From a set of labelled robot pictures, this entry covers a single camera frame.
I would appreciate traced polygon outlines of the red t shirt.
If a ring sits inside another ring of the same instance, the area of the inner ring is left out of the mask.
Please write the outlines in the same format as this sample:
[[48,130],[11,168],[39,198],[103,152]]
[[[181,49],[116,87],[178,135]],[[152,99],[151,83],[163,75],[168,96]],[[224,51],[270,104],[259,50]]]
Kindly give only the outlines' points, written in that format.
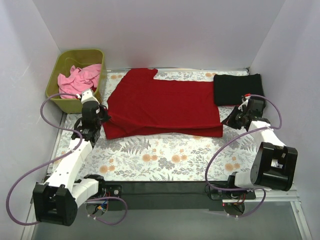
[[212,81],[155,79],[157,69],[131,69],[107,99],[108,140],[181,133],[221,138],[223,126]]

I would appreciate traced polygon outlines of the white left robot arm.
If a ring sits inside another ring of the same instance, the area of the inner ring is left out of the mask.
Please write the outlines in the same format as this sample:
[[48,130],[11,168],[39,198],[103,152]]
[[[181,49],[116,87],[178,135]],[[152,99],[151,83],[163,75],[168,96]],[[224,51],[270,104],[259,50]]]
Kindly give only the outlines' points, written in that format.
[[101,135],[101,127],[109,116],[105,107],[96,100],[82,104],[82,116],[74,125],[69,150],[54,173],[35,185],[32,197],[38,222],[70,226],[76,219],[78,208],[90,197],[101,200],[106,196],[102,177],[94,175],[75,184],[76,177],[87,156]]

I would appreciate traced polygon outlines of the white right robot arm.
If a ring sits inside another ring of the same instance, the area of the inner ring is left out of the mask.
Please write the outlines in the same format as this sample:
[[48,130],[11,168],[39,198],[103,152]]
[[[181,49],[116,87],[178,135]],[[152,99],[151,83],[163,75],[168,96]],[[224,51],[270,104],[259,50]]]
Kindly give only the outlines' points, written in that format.
[[242,97],[242,104],[235,106],[222,121],[233,129],[244,128],[254,139],[258,149],[250,170],[233,172],[227,180],[226,192],[237,199],[246,189],[264,187],[289,191],[293,184],[298,151],[286,146],[274,133],[270,121],[263,118],[265,103],[261,99]]

